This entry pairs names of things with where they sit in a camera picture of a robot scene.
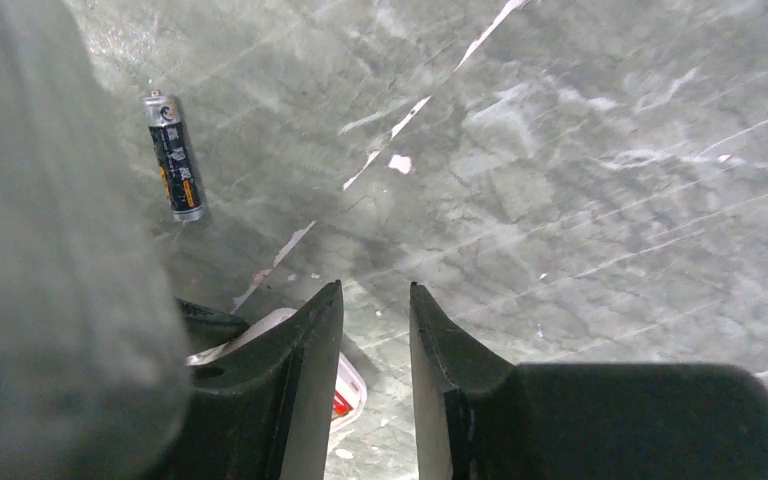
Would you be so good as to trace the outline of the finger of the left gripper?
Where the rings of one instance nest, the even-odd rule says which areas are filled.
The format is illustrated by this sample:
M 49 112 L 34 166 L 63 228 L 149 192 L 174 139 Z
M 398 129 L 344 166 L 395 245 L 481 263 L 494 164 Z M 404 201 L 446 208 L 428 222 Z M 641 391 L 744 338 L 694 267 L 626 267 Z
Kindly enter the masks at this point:
M 190 354 L 225 344 L 243 334 L 250 324 L 242 317 L 176 299 L 190 343 Z

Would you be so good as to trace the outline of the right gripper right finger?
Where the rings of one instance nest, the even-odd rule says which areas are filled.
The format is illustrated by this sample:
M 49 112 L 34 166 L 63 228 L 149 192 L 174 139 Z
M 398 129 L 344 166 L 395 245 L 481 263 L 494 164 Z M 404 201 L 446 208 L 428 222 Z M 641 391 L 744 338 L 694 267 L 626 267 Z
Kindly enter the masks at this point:
M 710 363 L 513 364 L 410 287 L 423 479 L 768 479 L 768 389 Z

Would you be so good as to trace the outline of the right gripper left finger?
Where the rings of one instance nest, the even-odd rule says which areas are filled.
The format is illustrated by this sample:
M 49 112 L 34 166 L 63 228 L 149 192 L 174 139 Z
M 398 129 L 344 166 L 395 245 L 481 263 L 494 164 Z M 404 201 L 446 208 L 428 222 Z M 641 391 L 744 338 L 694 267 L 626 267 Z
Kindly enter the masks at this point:
M 181 435 L 145 478 L 322 478 L 343 318 L 334 281 L 278 326 L 195 368 Z

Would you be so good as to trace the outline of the red AAA battery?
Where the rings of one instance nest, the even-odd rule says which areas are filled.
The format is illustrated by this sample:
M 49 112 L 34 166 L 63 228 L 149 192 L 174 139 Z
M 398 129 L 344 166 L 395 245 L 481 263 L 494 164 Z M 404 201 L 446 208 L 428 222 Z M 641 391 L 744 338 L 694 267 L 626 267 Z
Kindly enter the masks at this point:
M 352 404 L 339 391 L 336 391 L 333 399 L 332 419 L 345 417 L 352 410 Z

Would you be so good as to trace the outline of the black AAA battery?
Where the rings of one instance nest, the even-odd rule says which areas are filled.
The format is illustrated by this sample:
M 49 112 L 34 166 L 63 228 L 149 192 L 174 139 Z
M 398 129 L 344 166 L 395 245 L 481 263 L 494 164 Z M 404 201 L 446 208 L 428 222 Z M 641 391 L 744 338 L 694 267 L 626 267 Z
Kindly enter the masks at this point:
M 152 90 L 141 103 L 172 217 L 179 223 L 197 222 L 204 206 L 178 99 Z

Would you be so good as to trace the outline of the white remote control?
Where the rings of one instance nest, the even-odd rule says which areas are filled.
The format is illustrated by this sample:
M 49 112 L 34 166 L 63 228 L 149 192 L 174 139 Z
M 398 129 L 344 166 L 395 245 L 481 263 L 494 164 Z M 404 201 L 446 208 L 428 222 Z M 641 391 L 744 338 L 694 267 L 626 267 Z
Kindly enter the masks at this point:
M 190 366 L 200 366 L 218 360 L 241 346 L 250 343 L 268 330 L 277 327 L 295 313 L 296 310 L 292 308 L 276 309 L 261 318 L 253 326 L 249 327 L 249 329 L 240 336 L 218 347 L 190 355 L 187 358 L 187 362 Z M 331 418 L 331 433 L 335 433 L 356 421 L 362 414 L 368 398 L 365 381 L 343 353 L 340 353 L 338 358 L 337 376 L 335 380 L 335 392 L 336 391 L 339 391 L 352 404 L 353 410 L 345 417 L 337 419 Z

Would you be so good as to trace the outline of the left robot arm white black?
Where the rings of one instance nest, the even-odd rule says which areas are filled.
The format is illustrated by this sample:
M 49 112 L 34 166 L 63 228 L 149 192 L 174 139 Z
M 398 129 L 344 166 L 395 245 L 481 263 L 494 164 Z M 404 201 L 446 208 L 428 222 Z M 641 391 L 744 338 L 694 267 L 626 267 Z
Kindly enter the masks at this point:
M 0 479 L 132 479 L 191 395 L 180 310 L 60 1 L 0 1 Z

